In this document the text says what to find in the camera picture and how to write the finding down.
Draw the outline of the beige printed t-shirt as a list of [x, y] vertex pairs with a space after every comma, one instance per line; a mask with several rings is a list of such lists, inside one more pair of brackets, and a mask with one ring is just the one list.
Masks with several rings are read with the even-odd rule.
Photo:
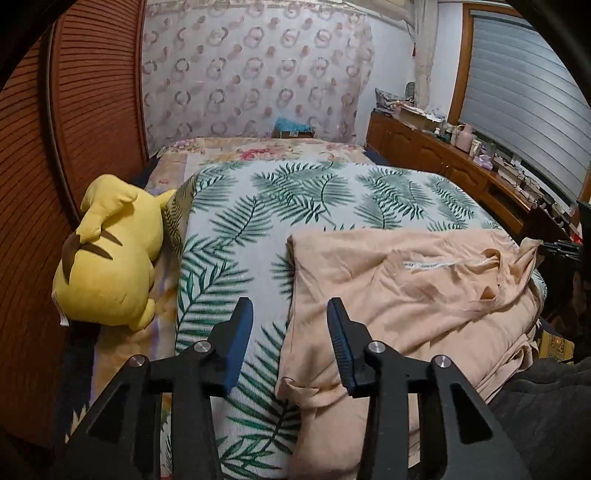
[[301, 409], [291, 479], [349, 479], [363, 448], [369, 403], [342, 387], [327, 305], [401, 354], [449, 356], [485, 400], [532, 365], [544, 294], [539, 244], [501, 230], [303, 230], [288, 240], [294, 293], [276, 395]]

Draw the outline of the yellow plush toy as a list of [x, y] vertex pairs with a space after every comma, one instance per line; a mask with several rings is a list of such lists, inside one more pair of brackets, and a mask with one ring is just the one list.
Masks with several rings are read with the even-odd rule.
[[82, 321], [138, 331], [151, 323], [153, 262], [163, 244], [162, 210], [173, 195], [153, 196], [111, 174], [88, 186], [82, 220], [63, 244], [52, 282], [62, 326]]

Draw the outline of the wooden sideboard cabinet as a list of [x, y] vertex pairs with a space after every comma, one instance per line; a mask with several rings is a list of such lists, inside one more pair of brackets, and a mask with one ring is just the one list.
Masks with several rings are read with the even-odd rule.
[[370, 115], [366, 146], [389, 164], [436, 173], [455, 183], [515, 239], [568, 240], [567, 231], [499, 174], [461, 150], [377, 110]]

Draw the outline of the palm leaf print blanket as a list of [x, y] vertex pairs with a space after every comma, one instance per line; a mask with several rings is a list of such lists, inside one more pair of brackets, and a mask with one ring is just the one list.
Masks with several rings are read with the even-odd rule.
[[239, 298], [253, 305], [238, 384], [212, 404], [228, 479], [291, 479], [301, 409], [277, 397], [276, 383], [294, 293], [292, 234], [365, 228], [505, 232], [443, 176], [321, 160], [213, 164], [177, 190], [166, 220], [180, 257], [177, 351], [207, 337]]

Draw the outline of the purple small object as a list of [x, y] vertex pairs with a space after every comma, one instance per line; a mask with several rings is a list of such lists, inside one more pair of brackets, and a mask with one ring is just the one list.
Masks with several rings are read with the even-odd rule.
[[492, 171], [494, 166], [493, 166], [493, 162], [492, 159], [489, 155], [486, 154], [481, 154], [479, 156], [475, 156], [474, 157], [474, 162], [479, 165], [480, 167], [488, 170], [488, 171]]

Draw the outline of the floral bed cover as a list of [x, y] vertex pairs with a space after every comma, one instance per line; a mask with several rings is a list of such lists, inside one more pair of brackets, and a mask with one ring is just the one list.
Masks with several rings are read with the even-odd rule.
[[[299, 138], [195, 138], [181, 140], [160, 150], [145, 189], [156, 196], [177, 189], [190, 176], [213, 164], [252, 160], [337, 161], [372, 164], [359, 145]], [[133, 333], [126, 327], [103, 327], [94, 348], [90, 400], [95, 401], [130, 355], [141, 353], [150, 359], [173, 353], [179, 257], [168, 241], [163, 243], [154, 264], [154, 283], [149, 297], [156, 313], [145, 329]]]

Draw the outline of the cardboard box on sideboard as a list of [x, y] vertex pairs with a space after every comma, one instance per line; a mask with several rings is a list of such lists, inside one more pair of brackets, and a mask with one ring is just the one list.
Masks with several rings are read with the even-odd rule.
[[442, 118], [427, 114], [421, 109], [407, 105], [401, 105], [399, 120], [416, 130], [430, 132], [434, 132], [443, 122]]

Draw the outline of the brown louvered wardrobe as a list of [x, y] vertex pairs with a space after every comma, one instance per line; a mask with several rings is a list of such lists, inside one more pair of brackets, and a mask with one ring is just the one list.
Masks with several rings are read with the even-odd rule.
[[1, 5], [1, 431], [42, 447], [57, 414], [66, 330], [51, 300], [63, 242], [99, 175], [148, 160], [142, 1]]

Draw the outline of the grey window blind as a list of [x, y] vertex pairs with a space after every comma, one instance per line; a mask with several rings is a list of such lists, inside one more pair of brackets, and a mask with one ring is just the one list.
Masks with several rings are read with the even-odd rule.
[[472, 52], [460, 120], [576, 200], [590, 163], [590, 107], [579, 87], [526, 20], [469, 13]]

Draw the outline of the blue item on box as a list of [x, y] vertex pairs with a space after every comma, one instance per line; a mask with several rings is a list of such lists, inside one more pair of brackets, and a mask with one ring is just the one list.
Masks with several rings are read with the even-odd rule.
[[314, 138], [315, 132], [308, 124], [296, 122], [284, 117], [276, 119], [273, 126], [273, 138]]

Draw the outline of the circle pattern lace curtain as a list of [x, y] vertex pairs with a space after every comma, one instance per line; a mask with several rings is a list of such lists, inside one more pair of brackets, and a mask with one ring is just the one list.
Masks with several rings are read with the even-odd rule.
[[321, 1], [150, 1], [142, 36], [149, 152], [266, 137], [285, 118], [352, 143], [374, 62], [366, 15]]

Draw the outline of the beige side curtain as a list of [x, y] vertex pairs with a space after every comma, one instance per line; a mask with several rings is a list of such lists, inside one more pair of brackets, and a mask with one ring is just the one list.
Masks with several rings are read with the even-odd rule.
[[425, 110], [430, 102], [430, 84], [438, 35], [438, 1], [415, 1], [415, 105]]

